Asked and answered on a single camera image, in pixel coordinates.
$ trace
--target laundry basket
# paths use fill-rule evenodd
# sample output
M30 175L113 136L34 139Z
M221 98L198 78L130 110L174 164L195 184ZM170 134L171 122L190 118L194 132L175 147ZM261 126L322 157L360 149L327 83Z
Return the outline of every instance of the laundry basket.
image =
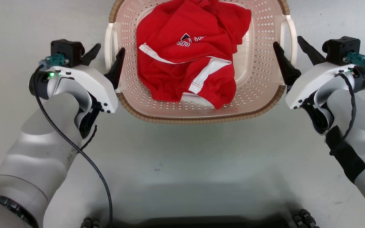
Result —
M148 122L199 124L237 121L260 116L274 107L284 93L282 76L272 44L284 43L285 23L291 39L290 61L297 59L297 36L286 0L219 0L252 11L249 31L233 55L236 95L219 110L193 101L153 100L138 77L136 28L155 6L169 0L116 0L105 37L105 62L110 69L120 48L125 60L116 90L123 107Z

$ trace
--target black velcro strap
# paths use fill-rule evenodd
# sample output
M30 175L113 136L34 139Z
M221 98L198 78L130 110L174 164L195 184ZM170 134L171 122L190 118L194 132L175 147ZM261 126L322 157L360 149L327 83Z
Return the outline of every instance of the black velcro strap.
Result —
M329 154L334 156L342 166L346 177L355 183L359 174L365 170L365 163L353 147L344 141L338 126L333 127L326 135L326 144L330 148Z

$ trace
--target black cable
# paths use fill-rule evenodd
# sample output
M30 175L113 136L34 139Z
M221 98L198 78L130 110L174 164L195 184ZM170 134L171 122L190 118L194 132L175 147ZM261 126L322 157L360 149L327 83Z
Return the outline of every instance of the black cable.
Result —
M356 97L355 97L355 93L353 92L353 86L349 82L349 79L347 79L346 75L344 75L342 73L339 73L336 76L340 76L340 77L343 78L343 80L347 84L347 87L349 88L350 95L352 96L352 98L351 98L351 101L352 101L352 119L350 120L350 123L349 123L349 129L347 129L346 133L343 136L343 139L346 139L346 137L349 135L350 131L352 130L353 124L355 123L355 120L356 120L356 113L357 113Z
M109 201L109 227L112 227L112 198L111 198L111 193L109 191L109 187L108 184L105 181L105 178L103 177L102 173L100 172L100 170L98 169L98 167L95 165L95 163L90 159L90 157L88 157L83 151L82 149L80 149L75 143L73 143L57 126L56 124L52 121L52 119L49 117L48 113L46 112L45 108L42 105L42 102L40 100L38 91L37 91L37 73L39 72L39 70L42 68L43 66L40 65L36 71L33 73L33 86L35 87L35 97L36 97L36 101L39 105L40 110L42 111L43 115L46 117L46 119L48 120L48 122L50 123L50 125L57 131L57 133L59 133L59 135L61 137L63 137L72 147L74 147L75 150L77 150L78 153L80 153L90 164L91 166L94 168L94 170L98 173L98 176L100 177L100 179L102 180L102 183L104 184L105 190L107 192L107 196L108 196L108 201Z
M97 126L95 126L95 129L94 129L94 132L93 134L91 135L90 139L88 139L88 141L84 144L84 146L82 146L80 149L81 150L84 150L88 144L90 144L90 142L93 140L94 136L95 136L95 133L97 132Z

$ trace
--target printed logo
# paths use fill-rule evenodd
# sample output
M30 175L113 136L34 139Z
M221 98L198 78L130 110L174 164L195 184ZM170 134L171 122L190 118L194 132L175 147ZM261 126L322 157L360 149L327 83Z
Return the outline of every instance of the printed logo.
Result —
M200 41L204 38L205 36L194 36L194 41ZM184 47L189 47L192 43L192 39L191 37L185 33L184 36L182 36L181 41L177 42L177 45L180 46L184 46Z

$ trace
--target basket handle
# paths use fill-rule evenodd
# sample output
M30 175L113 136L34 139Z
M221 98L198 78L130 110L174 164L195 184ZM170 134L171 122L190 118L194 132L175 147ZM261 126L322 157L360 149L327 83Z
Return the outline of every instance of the basket handle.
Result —
M292 65L295 66L297 64L297 57L298 57L298 42L297 42L297 31L295 30L295 24L294 21L291 19L290 15L284 16L284 22L288 25L288 30L290 31L290 62ZM281 25L281 31L284 31L284 23ZM281 33L281 44L284 44L284 32Z
M119 52L119 49L122 47L122 39L119 37L120 34L117 32L120 30L119 23L109 23L107 30L105 32L105 67L106 70L109 71L113 64L112 59L112 51L115 51L115 55Z
M124 2L125 0L116 0L115 3L112 6L111 9L111 13L109 14L109 23L115 23L116 21L116 16L118 15L118 11L120 8L120 5Z

